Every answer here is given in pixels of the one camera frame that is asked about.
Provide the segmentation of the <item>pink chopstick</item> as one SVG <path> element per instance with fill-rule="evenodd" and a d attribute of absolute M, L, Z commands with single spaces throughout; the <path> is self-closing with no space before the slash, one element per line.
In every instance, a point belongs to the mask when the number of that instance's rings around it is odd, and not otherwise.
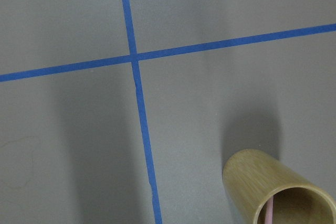
<path fill-rule="evenodd" d="M 264 224 L 272 224 L 274 197 L 270 197 L 266 203 Z"/>

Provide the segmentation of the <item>bamboo wooden cup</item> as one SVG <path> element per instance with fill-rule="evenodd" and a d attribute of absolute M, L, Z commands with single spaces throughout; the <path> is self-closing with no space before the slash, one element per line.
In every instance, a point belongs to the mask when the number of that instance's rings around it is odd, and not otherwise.
<path fill-rule="evenodd" d="M 335 223 L 335 200 L 263 151 L 245 149 L 225 163 L 223 185 L 236 223 Z"/>

